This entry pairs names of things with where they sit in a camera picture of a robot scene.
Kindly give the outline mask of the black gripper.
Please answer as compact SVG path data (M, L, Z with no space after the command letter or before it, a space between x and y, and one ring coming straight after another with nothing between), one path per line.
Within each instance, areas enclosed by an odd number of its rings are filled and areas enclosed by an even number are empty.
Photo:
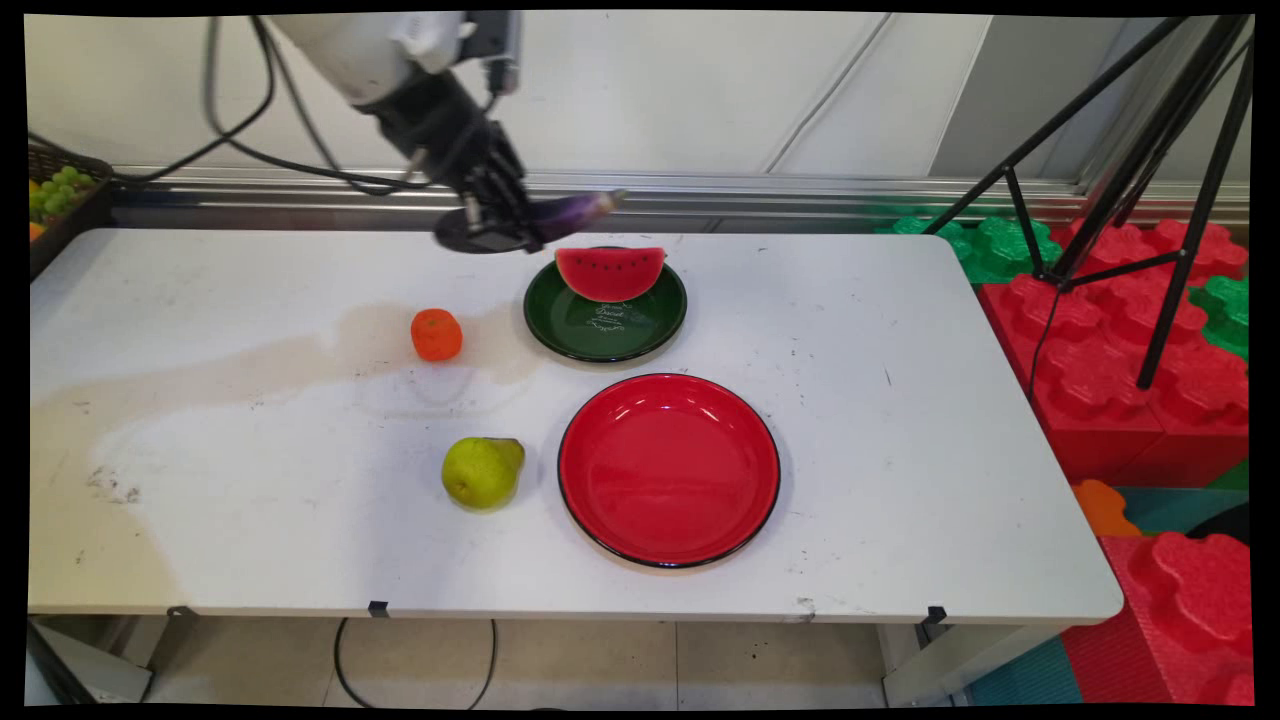
M524 167L502 126L489 117L497 97L481 108L444 70L411 70L385 97L357 105L376 120L381 137L403 156L425 151L422 172L431 184L463 195L462 252L511 252L544 247L524 186Z

